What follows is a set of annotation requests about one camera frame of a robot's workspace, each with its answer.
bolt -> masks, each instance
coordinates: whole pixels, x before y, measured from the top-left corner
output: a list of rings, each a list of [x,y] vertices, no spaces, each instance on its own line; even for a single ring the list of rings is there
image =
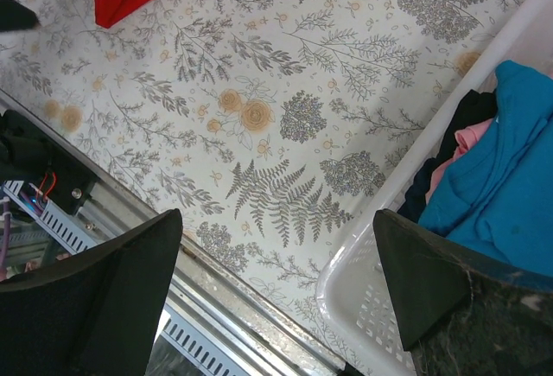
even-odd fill
[[[83,192],[80,191],[80,188],[74,188],[73,192],[71,192],[71,196],[74,199],[80,199],[83,195]]]

pink cloth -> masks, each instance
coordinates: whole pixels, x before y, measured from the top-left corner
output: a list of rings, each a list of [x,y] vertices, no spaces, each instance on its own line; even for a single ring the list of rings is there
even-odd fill
[[[430,177],[430,189],[425,195],[427,203],[430,200],[430,196],[434,193],[435,188],[438,187],[438,184],[443,177],[443,173],[446,171],[449,164],[456,162],[461,156],[466,154],[467,151],[472,149],[482,138],[492,121],[493,118],[490,118],[486,121],[482,121],[481,123],[471,125],[455,132],[455,140],[457,140],[459,145],[455,149],[453,157],[446,162],[443,162],[436,170],[434,170],[434,173],[432,173],[432,177]]]

floral tablecloth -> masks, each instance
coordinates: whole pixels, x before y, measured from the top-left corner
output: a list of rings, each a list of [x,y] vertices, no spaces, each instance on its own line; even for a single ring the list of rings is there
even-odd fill
[[[314,287],[348,225],[524,0],[20,0],[1,87],[368,372]]]

laundry basket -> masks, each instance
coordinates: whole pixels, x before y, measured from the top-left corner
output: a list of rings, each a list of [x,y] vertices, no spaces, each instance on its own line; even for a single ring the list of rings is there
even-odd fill
[[[553,0],[527,0],[498,33],[467,76],[358,217],[353,232],[323,269],[316,297],[328,326],[368,365],[374,376],[412,375],[403,351],[372,230],[374,214],[397,210],[424,161],[433,156],[459,101],[471,90],[495,87],[495,67],[513,59],[541,72],[553,69]]]

dark floor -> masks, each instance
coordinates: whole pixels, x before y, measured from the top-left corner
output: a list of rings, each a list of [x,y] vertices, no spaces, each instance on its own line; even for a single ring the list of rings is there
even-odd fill
[[[145,376],[201,376],[202,374],[168,341],[160,337],[152,349]]]

